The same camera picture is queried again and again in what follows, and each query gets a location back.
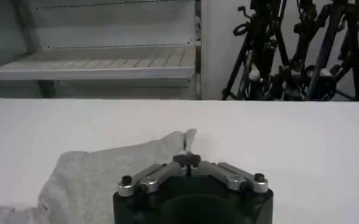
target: white table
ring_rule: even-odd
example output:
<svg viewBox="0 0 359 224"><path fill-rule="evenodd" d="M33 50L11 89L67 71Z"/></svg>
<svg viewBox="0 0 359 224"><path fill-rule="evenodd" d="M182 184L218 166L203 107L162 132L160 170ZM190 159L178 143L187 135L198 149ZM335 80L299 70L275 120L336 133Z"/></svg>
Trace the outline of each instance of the white table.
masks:
<svg viewBox="0 0 359 224"><path fill-rule="evenodd" d="M0 205L35 206L63 152L189 128L203 159L265 173L274 223L359 223L359 103L0 100Z"/></svg>

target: gray cloth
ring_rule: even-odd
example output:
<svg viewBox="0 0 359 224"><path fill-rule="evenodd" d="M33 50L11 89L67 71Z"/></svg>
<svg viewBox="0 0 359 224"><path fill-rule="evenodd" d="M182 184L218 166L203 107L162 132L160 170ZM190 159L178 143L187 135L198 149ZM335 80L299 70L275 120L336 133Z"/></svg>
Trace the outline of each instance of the gray cloth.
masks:
<svg viewBox="0 0 359 224"><path fill-rule="evenodd" d="M21 212L0 208L0 224L114 223L112 196L121 177L190 151L195 134L175 132L141 145L65 153L41 190L38 207Z"/></svg>

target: black screw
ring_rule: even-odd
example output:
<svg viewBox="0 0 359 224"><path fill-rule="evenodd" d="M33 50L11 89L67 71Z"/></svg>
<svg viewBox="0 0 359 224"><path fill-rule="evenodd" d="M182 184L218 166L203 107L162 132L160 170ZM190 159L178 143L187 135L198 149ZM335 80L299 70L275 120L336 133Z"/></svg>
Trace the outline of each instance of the black screw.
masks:
<svg viewBox="0 0 359 224"><path fill-rule="evenodd" d="M121 182L124 186L128 186L132 184L132 177L131 176L123 176Z"/></svg>
<svg viewBox="0 0 359 224"><path fill-rule="evenodd" d="M257 182L265 182L265 176L262 173L256 173L254 180Z"/></svg>

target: metal shelf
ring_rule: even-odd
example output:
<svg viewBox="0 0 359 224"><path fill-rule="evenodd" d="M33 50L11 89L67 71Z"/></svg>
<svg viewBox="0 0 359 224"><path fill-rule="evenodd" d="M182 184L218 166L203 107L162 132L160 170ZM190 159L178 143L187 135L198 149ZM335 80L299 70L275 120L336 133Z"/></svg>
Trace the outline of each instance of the metal shelf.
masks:
<svg viewBox="0 0 359 224"><path fill-rule="evenodd" d="M38 51L0 66L0 80L191 79L194 47Z"/></svg>

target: white wall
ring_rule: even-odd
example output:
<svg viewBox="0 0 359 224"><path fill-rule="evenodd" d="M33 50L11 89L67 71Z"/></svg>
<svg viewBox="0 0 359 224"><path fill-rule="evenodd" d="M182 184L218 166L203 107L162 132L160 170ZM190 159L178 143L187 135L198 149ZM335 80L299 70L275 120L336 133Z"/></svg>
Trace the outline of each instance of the white wall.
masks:
<svg viewBox="0 0 359 224"><path fill-rule="evenodd" d="M246 5L249 8L250 0L204 0L206 1L206 10L204 11L204 38L207 38L204 44L206 59L204 61L204 99L221 99L221 91L226 86L232 71L233 65L239 53L243 37L235 37L232 30L239 24L244 23L246 19L243 14L237 12L237 7ZM323 5L331 3L331 0L315 1L318 12ZM296 49L298 35L293 32L293 27L299 22L296 1L288 0L285 11L285 19L282 24L283 37L289 57L292 57ZM318 56L318 51L324 37L325 29L321 29L315 36L308 53L307 65L314 64ZM334 50L331 54L329 67L336 64L338 50L343 42L344 32L340 32L335 39ZM274 60L273 70L276 71L281 65L279 55ZM338 88L353 94L352 79L346 77Z"/></svg>

